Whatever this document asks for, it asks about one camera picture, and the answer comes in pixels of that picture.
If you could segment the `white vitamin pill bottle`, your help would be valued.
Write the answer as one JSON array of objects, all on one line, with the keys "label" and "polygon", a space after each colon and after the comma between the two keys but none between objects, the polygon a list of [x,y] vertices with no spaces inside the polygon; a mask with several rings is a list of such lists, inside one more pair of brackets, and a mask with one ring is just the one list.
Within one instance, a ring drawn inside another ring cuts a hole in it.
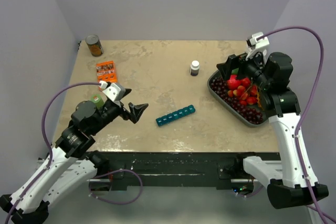
[{"label": "white vitamin pill bottle", "polygon": [[200,63],[197,60],[193,60],[190,64],[190,75],[197,76],[200,70]]}]

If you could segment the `teal weekly pill organizer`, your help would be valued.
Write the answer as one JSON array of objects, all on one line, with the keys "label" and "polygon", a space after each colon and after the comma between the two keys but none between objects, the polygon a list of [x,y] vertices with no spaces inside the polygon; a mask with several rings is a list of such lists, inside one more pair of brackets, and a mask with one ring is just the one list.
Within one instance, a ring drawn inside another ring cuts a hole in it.
[{"label": "teal weekly pill organizer", "polygon": [[162,117],[159,117],[157,119],[155,119],[156,124],[160,127],[160,126],[164,126],[166,124],[169,124],[171,122],[174,122],[176,120],[179,120],[183,117],[186,117],[190,114],[193,114],[196,112],[196,109],[193,105],[189,105],[186,106],[182,109],[179,109],[177,111],[171,112],[167,115],[164,115]]}]

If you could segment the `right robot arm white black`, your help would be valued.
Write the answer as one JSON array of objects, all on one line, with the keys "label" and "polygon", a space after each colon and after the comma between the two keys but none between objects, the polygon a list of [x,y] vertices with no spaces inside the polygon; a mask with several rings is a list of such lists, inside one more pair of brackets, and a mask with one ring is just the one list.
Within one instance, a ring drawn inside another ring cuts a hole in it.
[{"label": "right robot arm white black", "polygon": [[282,171],[278,172],[258,156],[246,156],[234,165],[235,175],[256,178],[266,187],[268,199],[276,209],[306,206],[328,197],[328,187],[319,183],[311,167],[299,125],[303,118],[299,101],[288,87],[292,59],[282,52],[273,52],[264,61],[258,52],[252,58],[247,54],[230,55],[216,67],[225,81],[238,69],[238,79],[248,77],[257,86],[281,158]]}]

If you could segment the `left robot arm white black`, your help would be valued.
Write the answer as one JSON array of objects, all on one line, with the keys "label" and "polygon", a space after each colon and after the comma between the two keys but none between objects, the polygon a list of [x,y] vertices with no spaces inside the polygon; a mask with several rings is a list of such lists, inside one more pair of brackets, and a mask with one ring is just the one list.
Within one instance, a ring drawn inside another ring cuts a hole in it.
[{"label": "left robot arm white black", "polygon": [[117,117],[132,123],[139,121],[147,103],[129,103],[125,109],[121,99],[130,89],[110,86],[105,88],[106,102],[98,107],[92,101],[80,102],[71,120],[49,155],[32,177],[12,194],[1,196],[1,208],[7,212],[5,222],[44,223],[49,208],[90,178],[103,178],[114,172],[109,161],[100,152],[88,152],[95,143],[93,138]]}]

